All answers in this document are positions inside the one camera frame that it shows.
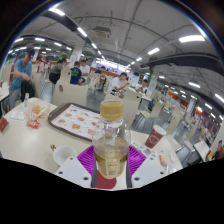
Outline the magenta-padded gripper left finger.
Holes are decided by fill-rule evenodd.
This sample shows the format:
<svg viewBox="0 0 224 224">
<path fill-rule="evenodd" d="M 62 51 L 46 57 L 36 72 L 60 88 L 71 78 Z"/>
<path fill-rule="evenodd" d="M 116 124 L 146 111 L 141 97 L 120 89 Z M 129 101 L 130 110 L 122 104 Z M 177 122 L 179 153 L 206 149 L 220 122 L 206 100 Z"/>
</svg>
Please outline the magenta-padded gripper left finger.
<svg viewBox="0 0 224 224">
<path fill-rule="evenodd" d="M 57 176 L 84 188 L 96 186 L 97 168 L 93 146 L 80 154 L 69 146 L 59 146 L 54 150 L 54 161 L 59 166 Z"/>
</svg>

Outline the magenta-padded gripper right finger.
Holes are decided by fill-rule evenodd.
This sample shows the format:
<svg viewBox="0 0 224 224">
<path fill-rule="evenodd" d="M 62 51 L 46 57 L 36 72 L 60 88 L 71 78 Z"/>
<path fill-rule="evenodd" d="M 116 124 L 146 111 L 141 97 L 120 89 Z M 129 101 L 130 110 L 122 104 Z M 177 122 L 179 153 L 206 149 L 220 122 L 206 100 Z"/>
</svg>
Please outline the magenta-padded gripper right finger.
<svg viewBox="0 0 224 224">
<path fill-rule="evenodd" d="M 144 148 L 129 146 L 126 168 L 126 184 L 128 188 L 140 188 L 168 175 L 158 161 L 157 152 Z"/>
</svg>

